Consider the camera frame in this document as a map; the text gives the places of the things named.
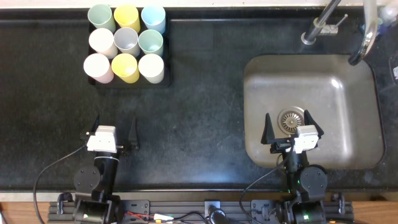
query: yellow cup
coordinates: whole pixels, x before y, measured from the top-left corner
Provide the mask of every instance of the yellow cup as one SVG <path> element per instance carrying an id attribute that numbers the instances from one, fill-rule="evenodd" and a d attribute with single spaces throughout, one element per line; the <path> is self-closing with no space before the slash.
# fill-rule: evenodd
<path id="1" fill-rule="evenodd" d="M 118 22 L 120 27 L 133 28 L 137 33 L 141 29 L 138 10 L 133 5 L 125 4 L 117 7 L 114 11 L 114 20 Z"/>
<path id="2" fill-rule="evenodd" d="M 135 83 L 139 78 L 137 60 L 131 54 L 119 54 L 112 60 L 112 71 L 126 83 Z"/>

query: wooden floor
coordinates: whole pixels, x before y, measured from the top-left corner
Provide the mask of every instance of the wooden floor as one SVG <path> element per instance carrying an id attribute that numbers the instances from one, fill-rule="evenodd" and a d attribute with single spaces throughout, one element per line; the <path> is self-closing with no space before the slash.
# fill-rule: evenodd
<path id="1" fill-rule="evenodd" d="M 48 202 L 40 202 L 39 210 L 43 219 L 47 219 Z M 32 202 L 2 202 L 2 214 L 7 224 L 39 223 Z M 355 220 L 367 224 L 398 223 L 398 202 L 353 202 Z"/>

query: faucet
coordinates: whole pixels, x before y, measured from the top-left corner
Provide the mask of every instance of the faucet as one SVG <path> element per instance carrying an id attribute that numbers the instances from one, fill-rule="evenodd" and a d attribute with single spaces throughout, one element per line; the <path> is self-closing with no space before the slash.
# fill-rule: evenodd
<path id="1" fill-rule="evenodd" d="M 323 10 L 318 18 L 313 20 L 309 30 L 304 32 L 301 40 L 304 44 L 312 45 L 315 43 L 318 35 L 336 35 L 338 26 L 347 15 L 336 25 L 326 25 L 326 20 L 330 17 L 331 13 L 336 9 L 341 0 L 331 0 L 329 5 Z M 353 53 L 348 63 L 350 65 L 357 65 L 369 53 L 374 39 L 377 35 L 377 4 L 376 0 L 363 0 L 364 14 L 365 14 L 365 33 L 362 44 L 356 53 Z"/>

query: black tray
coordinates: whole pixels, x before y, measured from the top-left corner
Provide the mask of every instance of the black tray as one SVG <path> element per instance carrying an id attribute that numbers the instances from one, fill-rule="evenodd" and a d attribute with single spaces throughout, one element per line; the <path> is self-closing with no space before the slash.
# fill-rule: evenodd
<path id="1" fill-rule="evenodd" d="M 141 11 L 142 11 L 141 9 L 138 10 L 138 13 L 140 15 L 139 19 L 140 19 L 140 26 L 141 26 L 141 30 L 139 31 L 138 36 L 142 32 L 144 32 L 145 30 L 148 29 L 146 27 L 144 21 L 142 21 L 142 19 L 141 19 Z M 170 21 L 168 21 L 166 18 L 166 31 L 162 34 L 163 48 L 164 48 L 163 57 L 162 57 L 163 61 L 164 61 L 164 77 L 160 83 L 157 83 L 157 84 L 150 83 L 141 74 L 139 75 L 139 79 L 135 83 L 126 83 L 121 78 L 119 78 L 116 74 L 114 75 L 113 80 L 106 84 L 97 82 L 94 78 L 88 76 L 88 83 L 97 88 L 167 88 L 167 87 L 169 87 L 172 82 L 172 76 L 171 76 L 171 72 L 170 72 L 169 22 Z M 120 29 L 120 26 L 116 21 L 115 21 L 115 24 L 116 24 L 116 30 Z M 91 32 L 93 32 L 95 29 L 96 29 L 95 26 L 90 23 L 90 26 L 88 28 L 88 31 L 89 31 L 88 36 L 90 36 Z M 96 51 L 94 49 L 92 49 L 89 45 L 88 46 L 88 55 L 91 55 L 94 53 L 96 53 Z M 138 57 L 136 57 L 137 63 L 141 59 L 141 57 L 143 57 L 144 55 L 145 55 L 145 53 L 140 49 L 140 54 L 138 55 Z"/>

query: faucet base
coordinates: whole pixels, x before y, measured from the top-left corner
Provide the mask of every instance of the faucet base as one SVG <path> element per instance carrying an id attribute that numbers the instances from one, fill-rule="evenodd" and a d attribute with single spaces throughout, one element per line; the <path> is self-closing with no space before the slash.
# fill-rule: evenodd
<path id="1" fill-rule="evenodd" d="M 308 41 L 304 38 L 305 32 L 301 35 L 301 41 L 306 44 L 306 45 L 313 45 L 315 41 L 317 40 L 316 38 L 313 41 Z"/>

